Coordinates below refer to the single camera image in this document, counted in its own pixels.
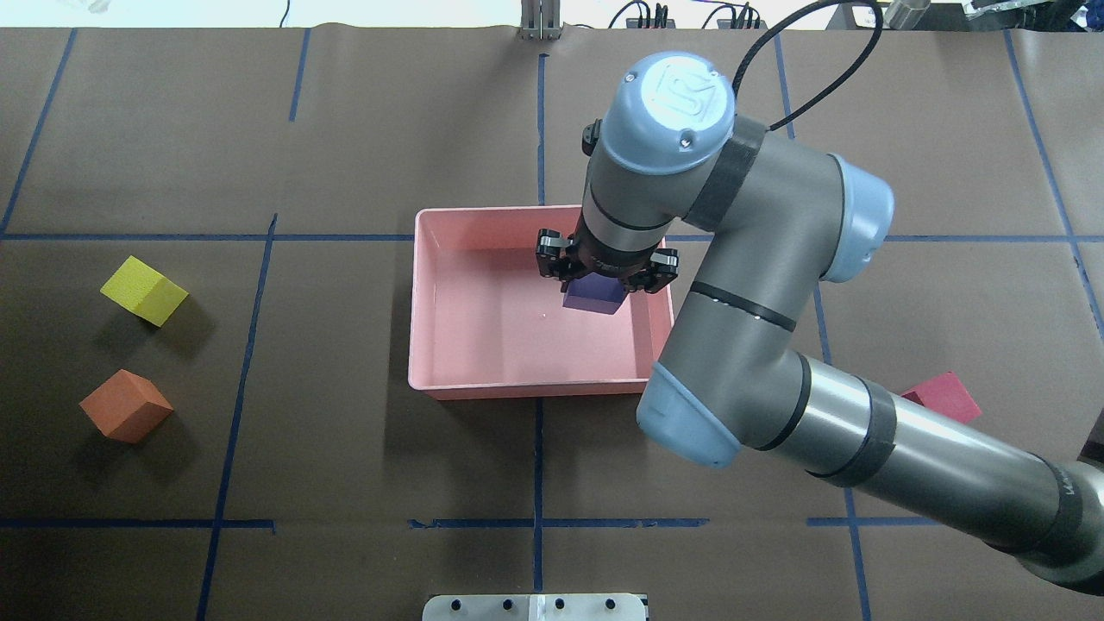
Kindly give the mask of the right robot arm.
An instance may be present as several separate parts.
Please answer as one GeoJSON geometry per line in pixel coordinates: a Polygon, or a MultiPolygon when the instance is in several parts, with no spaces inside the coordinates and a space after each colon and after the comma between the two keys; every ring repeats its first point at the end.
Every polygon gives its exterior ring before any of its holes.
{"type": "Polygon", "coordinates": [[[887,181],[740,116],[725,75],[680,51],[624,72],[582,146],[574,232],[537,233],[544,278],[658,293],[679,272],[660,245],[670,224],[712,235],[637,408],[647,436],[705,467],[774,452],[1101,596],[1101,469],[1010,448],[790,349],[817,283],[854,278],[887,240],[887,181]]]}

